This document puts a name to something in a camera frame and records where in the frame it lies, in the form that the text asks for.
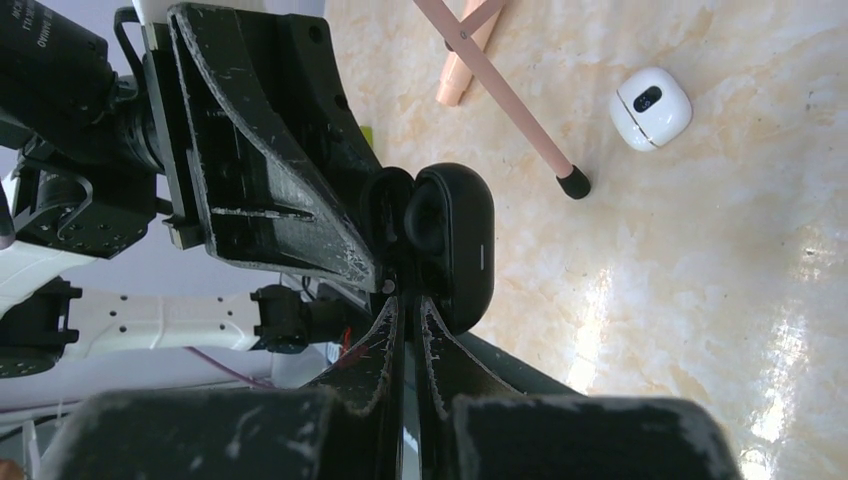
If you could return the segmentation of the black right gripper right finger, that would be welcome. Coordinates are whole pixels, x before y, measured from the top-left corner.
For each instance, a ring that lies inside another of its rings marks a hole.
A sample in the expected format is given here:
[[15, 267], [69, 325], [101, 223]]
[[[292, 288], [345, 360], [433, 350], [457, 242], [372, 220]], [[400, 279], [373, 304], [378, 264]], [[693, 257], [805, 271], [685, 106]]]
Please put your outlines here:
[[425, 479], [738, 479], [720, 426], [664, 397], [523, 394], [415, 301]]

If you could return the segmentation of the black earbud charging case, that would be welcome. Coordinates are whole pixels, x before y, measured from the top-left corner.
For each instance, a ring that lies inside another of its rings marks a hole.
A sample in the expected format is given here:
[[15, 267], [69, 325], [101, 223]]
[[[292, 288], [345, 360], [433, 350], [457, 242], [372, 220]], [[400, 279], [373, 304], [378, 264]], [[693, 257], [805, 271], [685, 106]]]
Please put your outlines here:
[[495, 206], [484, 179], [458, 163], [417, 175], [385, 167], [360, 193], [361, 232], [374, 255], [373, 294], [434, 301], [449, 331], [463, 334], [486, 313], [495, 284]]

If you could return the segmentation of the white earbud charging case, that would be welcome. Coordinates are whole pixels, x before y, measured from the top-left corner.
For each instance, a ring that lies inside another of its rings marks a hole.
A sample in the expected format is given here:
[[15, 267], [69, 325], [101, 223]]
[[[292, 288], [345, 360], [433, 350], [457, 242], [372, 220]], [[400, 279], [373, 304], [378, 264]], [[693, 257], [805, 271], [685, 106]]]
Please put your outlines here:
[[610, 96], [608, 112], [627, 145], [639, 152], [657, 150], [690, 124], [693, 108], [687, 94], [666, 70], [641, 69]]

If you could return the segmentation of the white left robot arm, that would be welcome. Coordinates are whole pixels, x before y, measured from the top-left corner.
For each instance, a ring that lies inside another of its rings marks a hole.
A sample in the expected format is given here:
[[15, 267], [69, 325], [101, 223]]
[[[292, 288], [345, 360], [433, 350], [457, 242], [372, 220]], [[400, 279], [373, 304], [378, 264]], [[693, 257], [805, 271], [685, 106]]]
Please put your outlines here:
[[328, 23], [232, 1], [118, 9], [108, 42], [38, 1], [1, 5], [1, 377], [183, 346], [281, 352], [326, 341], [335, 302], [265, 287], [212, 299], [85, 291], [66, 271], [139, 242], [158, 215], [226, 264], [380, 283], [359, 200], [380, 169]]

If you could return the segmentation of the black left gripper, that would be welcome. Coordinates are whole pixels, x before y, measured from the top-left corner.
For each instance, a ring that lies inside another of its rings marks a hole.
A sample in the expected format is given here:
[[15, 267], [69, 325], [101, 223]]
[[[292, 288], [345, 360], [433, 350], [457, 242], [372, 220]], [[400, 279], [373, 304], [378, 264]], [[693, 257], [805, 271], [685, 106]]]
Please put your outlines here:
[[328, 22], [259, 6], [139, 9], [180, 247], [240, 268], [376, 288], [360, 197], [381, 169]]

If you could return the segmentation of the black earbud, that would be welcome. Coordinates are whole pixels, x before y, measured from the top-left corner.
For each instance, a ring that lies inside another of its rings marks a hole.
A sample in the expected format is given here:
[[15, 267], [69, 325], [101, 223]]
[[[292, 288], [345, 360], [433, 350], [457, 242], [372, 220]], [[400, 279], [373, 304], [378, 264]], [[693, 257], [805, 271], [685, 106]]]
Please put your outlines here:
[[420, 265], [423, 287], [434, 298], [446, 298], [452, 293], [451, 272], [435, 260], [425, 260]]
[[416, 189], [405, 211], [404, 229], [417, 251], [430, 256], [444, 253], [446, 211], [445, 198], [437, 183], [426, 181]]

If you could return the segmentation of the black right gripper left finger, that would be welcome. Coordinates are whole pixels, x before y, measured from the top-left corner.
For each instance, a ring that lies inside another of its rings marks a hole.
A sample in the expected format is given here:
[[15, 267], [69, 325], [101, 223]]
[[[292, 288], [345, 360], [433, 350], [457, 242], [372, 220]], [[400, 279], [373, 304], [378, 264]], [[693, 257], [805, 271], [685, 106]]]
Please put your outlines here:
[[402, 472], [402, 310], [297, 389], [123, 390], [85, 401], [44, 479], [396, 479]]

